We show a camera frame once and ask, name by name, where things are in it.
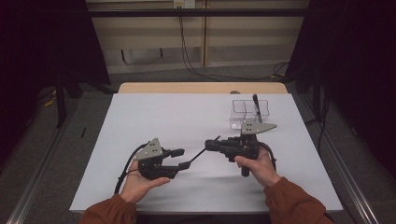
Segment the gray floor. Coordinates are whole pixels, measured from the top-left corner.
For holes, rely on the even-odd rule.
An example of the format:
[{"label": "gray floor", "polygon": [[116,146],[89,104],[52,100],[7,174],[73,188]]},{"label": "gray floor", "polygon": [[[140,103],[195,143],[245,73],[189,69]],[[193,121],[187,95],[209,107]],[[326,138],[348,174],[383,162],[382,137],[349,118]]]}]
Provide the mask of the gray floor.
[{"label": "gray floor", "polygon": [[[235,77],[267,77],[273,72],[273,66],[254,65],[236,67],[216,67],[196,69],[199,73],[217,74]],[[112,85],[117,90],[125,81],[212,81],[205,77],[191,74],[186,69],[142,72],[134,74],[112,75]],[[241,81],[235,78],[222,77],[224,81]],[[21,217],[24,223],[77,223],[80,214],[68,211],[77,190],[88,160],[91,156],[96,138],[100,132],[111,95],[103,94],[96,89],[81,84],[84,94],[80,99],[66,96],[70,121],[64,129],[62,138],[52,154],[47,171],[42,175],[41,183],[31,203],[27,206],[27,215]],[[312,119],[310,109],[305,105],[306,97],[311,94],[297,94],[294,83],[287,84],[288,91],[294,96],[304,120]],[[24,136],[16,146],[4,172],[0,176],[0,223],[7,223],[13,209],[23,191],[35,174],[51,137],[57,132],[56,105],[44,107],[38,105],[35,116],[26,129]],[[307,127],[314,143],[318,141],[318,127],[313,123]],[[347,120],[339,109],[331,102],[326,130],[334,142],[347,169],[361,188],[362,193],[373,208],[379,223],[394,223],[396,215],[396,182],[387,171],[374,159],[363,139],[354,135]],[[336,223],[364,223],[355,202],[350,196],[342,177],[331,159],[329,149],[322,141],[321,155],[333,185],[339,193],[347,210],[331,213]],[[142,217],[139,222],[170,223],[170,217]],[[242,222],[260,223],[263,217],[205,217],[190,218],[178,223],[233,223],[238,219]]]}]

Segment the white paper sheet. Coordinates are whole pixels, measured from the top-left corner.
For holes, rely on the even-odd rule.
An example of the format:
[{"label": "white paper sheet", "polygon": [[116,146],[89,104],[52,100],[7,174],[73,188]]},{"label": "white paper sheet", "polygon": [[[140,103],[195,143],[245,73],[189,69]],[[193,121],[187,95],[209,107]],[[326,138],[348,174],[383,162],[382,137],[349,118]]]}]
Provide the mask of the white paper sheet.
[{"label": "white paper sheet", "polygon": [[[292,96],[258,96],[269,104],[265,122],[277,124],[258,139],[274,151],[278,173],[327,210],[342,210]],[[238,136],[230,128],[232,102],[250,99],[251,94],[115,94],[70,210],[83,212],[111,197],[131,153],[154,137],[166,149],[186,149],[184,156],[164,160],[177,165],[201,151],[206,139]],[[264,200],[252,175],[242,177],[236,163],[207,151],[169,184],[151,190],[137,209],[141,214],[261,213],[268,211]]]}]

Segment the person's right hand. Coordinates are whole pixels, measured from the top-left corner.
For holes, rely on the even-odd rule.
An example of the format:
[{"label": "person's right hand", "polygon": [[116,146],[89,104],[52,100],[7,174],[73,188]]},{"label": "person's right hand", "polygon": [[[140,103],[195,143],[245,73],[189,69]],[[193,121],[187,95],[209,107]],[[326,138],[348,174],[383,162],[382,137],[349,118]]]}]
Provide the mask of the person's right hand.
[{"label": "person's right hand", "polygon": [[276,173],[273,164],[271,163],[268,151],[259,146],[260,154],[257,160],[250,160],[245,157],[236,156],[235,161],[238,166],[246,166],[256,177],[257,181],[265,187],[269,188],[280,180],[280,176]]}]

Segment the transparent box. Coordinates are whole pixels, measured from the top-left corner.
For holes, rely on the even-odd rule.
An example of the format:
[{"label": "transparent box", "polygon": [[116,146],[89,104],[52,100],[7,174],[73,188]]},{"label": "transparent box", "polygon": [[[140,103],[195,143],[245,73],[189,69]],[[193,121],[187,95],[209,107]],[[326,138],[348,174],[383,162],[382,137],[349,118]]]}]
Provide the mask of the transparent box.
[{"label": "transparent box", "polygon": [[[268,101],[259,100],[260,118],[265,121],[270,112],[268,110]],[[259,115],[253,100],[233,100],[233,106],[230,116],[230,126],[232,129],[241,129],[241,124],[246,121],[260,122]]]}]

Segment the electrical outlet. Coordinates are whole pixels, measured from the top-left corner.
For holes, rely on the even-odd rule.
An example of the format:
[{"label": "electrical outlet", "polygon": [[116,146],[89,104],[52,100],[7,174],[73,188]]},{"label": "electrical outlet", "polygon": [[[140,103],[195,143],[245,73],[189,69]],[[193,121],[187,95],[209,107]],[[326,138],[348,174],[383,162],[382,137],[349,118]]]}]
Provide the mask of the electrical outlet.
[{"label": "electrical outlet", "polygon": [[184,0],[174,0],[174,8],[184,8]]},{"label": "electrical outlet", "polygon": [[184,8],[195,8],[195,0],[185,0]]}]

